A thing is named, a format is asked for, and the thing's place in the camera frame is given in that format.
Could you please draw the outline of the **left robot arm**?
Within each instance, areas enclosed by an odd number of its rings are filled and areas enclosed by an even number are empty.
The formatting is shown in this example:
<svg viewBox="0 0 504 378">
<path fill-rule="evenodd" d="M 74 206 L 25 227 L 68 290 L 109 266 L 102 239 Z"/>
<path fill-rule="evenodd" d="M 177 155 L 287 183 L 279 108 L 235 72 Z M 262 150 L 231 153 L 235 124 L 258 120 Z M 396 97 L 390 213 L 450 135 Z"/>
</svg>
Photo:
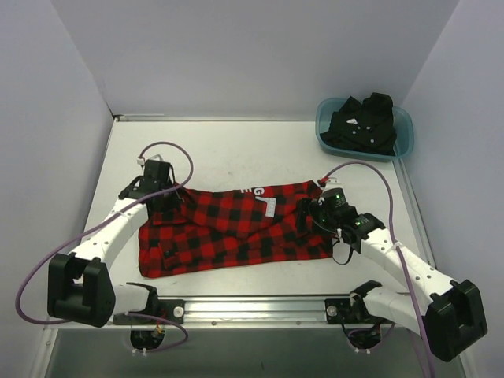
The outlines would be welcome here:
<svg viewBox="0 0 504 378">
<path fill-rule="evenodd" d="M 131 314 L 149 324 L 159 314 L 158 292 L 142 283 L 114 283 L 109 268 L 130 238 L 166 196 L 153 194 L 175 186 L 173 167 L 166 161 L 148 160 L 118 195 L 105 218 L 105 226 L 68 254 L 55 254 L 48 267 L 47 310 L 52 317 L 100 328 L 113 316 Z"/>
</svg>

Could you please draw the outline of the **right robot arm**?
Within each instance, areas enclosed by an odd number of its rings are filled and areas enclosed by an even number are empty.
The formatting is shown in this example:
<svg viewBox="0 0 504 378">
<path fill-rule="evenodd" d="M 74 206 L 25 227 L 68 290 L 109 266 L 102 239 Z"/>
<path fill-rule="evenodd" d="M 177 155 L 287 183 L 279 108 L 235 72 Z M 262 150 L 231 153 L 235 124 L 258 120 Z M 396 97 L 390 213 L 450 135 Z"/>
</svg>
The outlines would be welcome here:
<svg viewBox="0 0 504 378">
<path fill-rule="evenodd" d="M 370 280 L 350 294 L 350 315 L 359 322 L 384 318 L 419 335 L 441 361 L 451 361 L 488 332 L 479 288 L 458 282 L 400 243 L 371 213 L 359 213 L 343 188 L 330 183 L 317 199 L 300 203 L 300 221 L 336 237 L 402 284 L 407 294 Z"/>
</svg>

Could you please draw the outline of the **red black plaid shirt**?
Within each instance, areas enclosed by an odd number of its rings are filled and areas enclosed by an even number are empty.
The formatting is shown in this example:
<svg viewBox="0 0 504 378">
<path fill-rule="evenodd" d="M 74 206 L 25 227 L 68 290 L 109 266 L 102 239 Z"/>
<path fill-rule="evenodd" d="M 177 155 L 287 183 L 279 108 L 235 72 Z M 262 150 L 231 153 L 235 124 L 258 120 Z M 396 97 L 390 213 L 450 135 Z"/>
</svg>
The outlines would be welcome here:
<svg viewBox="0 0 504 378">
<path fill-rule="evenodd" d="M 139 229 L 139 272 L 154 279 L 330 258 L 332 236 L 308 210 L 320 194 L 312 180 L 222 192 L 182 187 Z"/>
</svg>

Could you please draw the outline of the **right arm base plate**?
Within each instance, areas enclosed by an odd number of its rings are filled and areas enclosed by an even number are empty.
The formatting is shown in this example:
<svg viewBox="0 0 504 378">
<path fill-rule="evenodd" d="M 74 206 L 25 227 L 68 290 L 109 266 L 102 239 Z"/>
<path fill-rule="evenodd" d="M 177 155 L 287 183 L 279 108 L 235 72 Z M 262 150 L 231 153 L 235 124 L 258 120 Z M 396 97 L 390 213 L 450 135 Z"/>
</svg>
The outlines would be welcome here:
<svg viewBox="0 0 504 378">
<path fill-rule="evenodd" d="M 382 317 L 374 317 L 358 305 L 351 305 L 349 298 L 326 298 L 324 300 L 326 322 L 328 324 L 390 324 Z"/>
</svg>

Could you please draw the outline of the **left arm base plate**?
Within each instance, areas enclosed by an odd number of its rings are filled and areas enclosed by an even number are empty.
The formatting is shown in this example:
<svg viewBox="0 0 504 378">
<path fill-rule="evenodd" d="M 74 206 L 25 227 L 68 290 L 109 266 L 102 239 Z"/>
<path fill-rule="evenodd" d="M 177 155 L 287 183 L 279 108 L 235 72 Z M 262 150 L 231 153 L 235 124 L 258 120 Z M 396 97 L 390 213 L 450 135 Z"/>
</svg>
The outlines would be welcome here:
<svg viewBox="0 0 504 378">
<path fill-rule="evenodd" d="M 144 315 L 151 315 L 167 319 L 176 324 L 184 322 L 186 302 L 183 299 L 161 299 L 155 309 L 142 311 Z M 140 324 L 160 324 L 160 321 L 147 319 L 144 317 L 126 316 L 124 314 L 113 316 L 114 325 L 140 325 Z"/>
</svg>

